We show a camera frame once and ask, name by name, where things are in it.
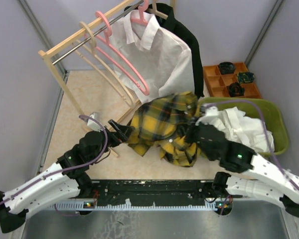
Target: plaid shirt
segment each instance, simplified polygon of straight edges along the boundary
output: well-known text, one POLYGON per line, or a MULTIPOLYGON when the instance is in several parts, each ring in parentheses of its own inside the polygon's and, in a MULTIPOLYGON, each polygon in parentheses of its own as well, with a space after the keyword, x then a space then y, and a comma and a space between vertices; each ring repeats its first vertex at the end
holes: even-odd
POLYGON ((196 143, 184 141, 187 123, 193 116, 199 116, 199 105, 191 92, 155 99, 134 113, 130 124, 135 129, 127 143, 141 156, 157 145, 160 158, 174 165, 192 166, 201 153, 196 143))

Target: green laundry basket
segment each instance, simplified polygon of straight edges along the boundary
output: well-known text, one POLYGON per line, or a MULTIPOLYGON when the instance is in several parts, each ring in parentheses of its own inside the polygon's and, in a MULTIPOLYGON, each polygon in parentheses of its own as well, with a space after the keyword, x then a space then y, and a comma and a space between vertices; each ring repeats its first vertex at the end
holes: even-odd
MULTIPOLYGON (((222 101, 239 100, 239 98, 221 98, 221 97, 208 97, 203 98, 202 103, 216 103, 222 101)), ((265 117, 265 123, 267 130, 273 133, 274 144, 275 144, 275 155, 282 154, 286 151, 289 145, 289 139, 287 131, 284 125, 284 121, 278 107, 270 102, 263 99, 244 99, 251 101, 258 105, 265 117)), ((217 108, 222 111, 223 109, 237 107, 239 110, 246 112, 246 116, 251 118, 260 118, 257 110, 251 104, 245 102, 228 103, 217 105, 217 108)), ((260 152, 262 156, 271 156, 270 153, 260 152)))

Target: cable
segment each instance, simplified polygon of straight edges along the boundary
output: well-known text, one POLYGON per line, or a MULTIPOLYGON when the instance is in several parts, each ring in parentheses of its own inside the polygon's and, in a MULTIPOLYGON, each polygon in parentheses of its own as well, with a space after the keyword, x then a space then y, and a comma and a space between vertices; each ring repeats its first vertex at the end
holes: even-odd
MULTIPOLYGON (((108 144, 108 135, 106 133, 106 130, 105 128, 103 127, 103 125, 101 125, 100 122, 98 122, 96 119, 93 119, 92 117, 89 117, 89 116, 85 116, 85 115, 79 115, 79 118, 82 119, 82 120, 92 120, 93 122, 97 123, 100 128, 102 129, 103 133, 104 133, 104 137, 105 137, 105 142, 104 142, 104 146, 100 152, 100 154, 93 160, 91 160, 90 162, 87 162, 87 163, 84 163, 84 164, 81 164, 81 165, 77 165, 77 166, 73 166, 73 167, 69 167, 69 168, 64 168, 64 169, 60 169, 60 170, 57 170, 55 172, 52 172, 52 173, 49 173, 47 175, 43 175, 42 178, 45 180, 47 179, 48 177, 51 177, 53 176, 54 174, 58 174, 58 173, 62 173, 62 172, 67 172, 67 171, 71 171, 71 170, 74 170, 74 169, 78 169, 78 168, 82 168, 82 167, 85 167, 85 166, 88 166, 90 164, 93 164, 95 163, 101 156, 102 154, 104 153, 106 147, 107 147, 107 144, 108 144)), ((30 183, 29 185, 25 186, 24 188, 22 188, 21 190, 19 190, 18 192, 16 192, 15 194, 12 194, 10 198, 6 198, 5 200, 2 200, 0 202, 0 206, 10 200, 13 200, 13 198, 15 198, 16 196, 18 196, 19 194, 23 193, 25 190, 31 188, 33 185, 37 184, 38 182, 40 182, 42 180, 42 178, 39 178, 35 181, 33 181, 32 183, 30 183)))
MULTIPOLYGON (((251 101, 248 101, 248 100, 230 100, 230 101, 222 101, 222 102, 216 102, 216 103, 211 103, 211 104, 208 104, 206 106, 206 108, 210 108, 210 107, 213 107, 213 106, 217 106, 217 105, 222 105, 222 104, 227 104, 227 103, 241 103, 241 102, 245 102, 245 103, 248 103, 252 106, 254 106, 260 116, 260 119, 261 119, 261 122, 262 122, 262 126, 263 126, 263 130, 264 130, 264 133, 265 133, 265 138, 266 138, 266 142, 268 145, 270 145, 270 142, 269 142, 269 137, 268 137, 268 133, 267 133, 267 129, 266 129, 266 125, 265 125, 265 118, 264 118, 264 115, 263 113, 261 112, 260 108, 258 107, 258 105, 256 105, 255 103, 251 102, 251 101)), ((275 164, 276 166, 278 167, 279 171, 284 175, 284 176, 287 176, 286 175, 286 172, 284 171, 284 169, 282 168, 282 166, 280 165, 279 163, 279 160, 277 159, 277 157, 275 156, 275 153, 273 151, 273 149, 269 146, 269 150, 270 150, 270 153, 275 161, 275 164)), ((299 186, 291 179, 289 178, 289 181, 290 183, 299 191, 299 186)))
POLYGON ((99 161, 97 161, 95 164, 102 162, 104 159, 106 159, 107 157, 109 157, 111 154, 111 150, 109 149, 109 153, 108 155, 106 155, 104 158, 100 159, 99 161))
POLYGON ((80 214, 79 213, 75 213, 75 214, 65 214, 65 213, 62 213, 62 212, 60 212, 58 209, 57 209, 57 207, 56 207, 56 204, 54 204, 54 209, 55 209, 55 211, 58 213, 58 214, 60 214, 60 215, 62 215, 62 216, 65 216, 65 217, 77 217, 77 216, 79 216, 80 214))
POLYGON ((233 196, 231 196, 231 197, 230 197, 230 199, 229 199, 229 204, 232 204, 232 203, 233 203, 233 201, 234 201, 234 197, 233 197, 233 196))
POLYGON ((94 196, 93 196, 93 206, 95 207, 96 202, 97 202, 98 199, 99 199, 99 191, 94 190, 94 192, 95 192, 95 194, 94 194, 94 196))
POLYGON ((224 203, 223 203, 223 206, 221 207, 221 210, 220 210, 220 215, 223 215, 223 212, 224 212, 224 208, 225 208, 225 206, 226 206, 226 203, 227 203, 228 199, 230 199, 230 198, 231 198, 231 195, 227 195, 227 197, 225 198, 224 203))
POLYGON ((214 203, 214 202, 216 201, 216 199, 217 199, 217 198, 214 198, 213 200, 208 201, 206 198, 204 198, 204 200, 205 200, 206 202, 208 202, 208 203, 214 203))

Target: white cloth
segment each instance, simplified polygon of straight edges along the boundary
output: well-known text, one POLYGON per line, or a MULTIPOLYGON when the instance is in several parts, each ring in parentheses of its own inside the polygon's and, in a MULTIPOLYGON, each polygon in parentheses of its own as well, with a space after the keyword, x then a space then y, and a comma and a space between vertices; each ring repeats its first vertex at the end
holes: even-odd
MULTIPOLYGON (((256 152, 270 152, 266 142, 265 133, 260 119, 245 116, 245 112, 237 107, 218 112, 218 116, 210 118, 208 124, 212 124, 218 130, 225 133, 226 139, 242 143, 256 152)), ((275 150, 273 134, 267 131, 270 147, 275 150)))
MULTIPOLYGON (((133 10, 115 22, 110 42, 128 60, 149 86, 145 96, 120 70, 116 73, 123 83, 135 91, 142 103, 184 91, 194 92, 194 77, 191 50, 179 37, 160 27, 154 14, 144 12, 148 25, 131 22, 131 16, 139 18, 139 11, 133 10)), ((136 75, 116 54, 113 58, 140 83, 136 75)))

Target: clothes hanger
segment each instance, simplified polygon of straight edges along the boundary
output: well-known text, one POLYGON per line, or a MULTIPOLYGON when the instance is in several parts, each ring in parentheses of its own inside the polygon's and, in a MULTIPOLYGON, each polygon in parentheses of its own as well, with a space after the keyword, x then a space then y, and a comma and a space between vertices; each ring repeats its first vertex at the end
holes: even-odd
POLYGON ((175 13, 175 7, 176 7, 176 0, 170 0, 169 5, 173 8, 174 13, 175 13))
POLYGON ((149 22, 145 20, 144 12, 148 9, 148 7, 149 7, 149 0, 144 0, 143 6, 139 6, 138 8, 140 18, 131 17, 131 21, 147 26, 149 22))
POLYGON ((147 12, 152 13, 152 14, 154 14, 155 16, 159 16, 159 17, 161 17, 161 18, 163 18, 163 19, 166 20, 166 19, 168 18, 168 16, 167 16, 165 13, 162 13, 162 12, 160 12, 160 11, 157 11, 156 2, 157 2, 157 0, 152 0, 152 1, 151 1, 151 4, 152 4, 152 6, 153 6, 153 9, 149 8, 149 9, 147 9, 147 12))
POLYGON ((126 62, 126 64, 131 68, 131 70, 137 75, 137 77, 140 79, 141 83, 144 86, 144 89, 140 86, 140 84, 134 79, 133 76, 131 76, 119 63, 117 63, 114 59, 112 59, 106 52, 104 52, 101 48, 96 47, 103 55, 105 55, 109 60, 111 60, 124 74, 127 75, 127 77, 137 86, 137 88, 146 96, 150 94, 149 86, 147 85, 146 81, 143 79, 143 77, 140 75, 140 73, 134 68, 134 66, 125 58, 124 55, 122 55, 121 52, 119 52, 111 43, 110 43, 110 36, 112 35, 112 29, 111 26, 106 19, 106 17, 101 13, 100 11, 95 12, 96 17, 100 17, 107 29, 104 30, 105 39, 96 35, 95 37, 105 43, 112 51, 114 51, 123 61, 126 62))
POLYGON ((86 45, 83 45, 83 47, 95 58, 97 59, 104 67, 107 69, 114 78, 118 81, 118 83, 123 88, 125 94, 121 92, 121 90, 110 80, 96 65, 94 65, 88 58, 86 58, 81 52, 76 50, 75 52, 83 59, 85 60, 90 66, 93 67, 97 72, 100 73, 101 76, 103 76, 109 84, 112 86, 112 88, 120 95, 120 97, 125 101, 125 103, 130 107, 133 108, 135 106, 136 99, 131 95, 130 91, 126 88, 124 83, 121 81, 121 79, 117 76, 117 74, 95 53, 95 49, 98 49, 96 38, 93 37, 92 30, 88 27, 88 25, 84 22, 80 22, 79 25, 84 28, 90 35, 91 40, 89 41, 90 47, 87 47, 86 45))

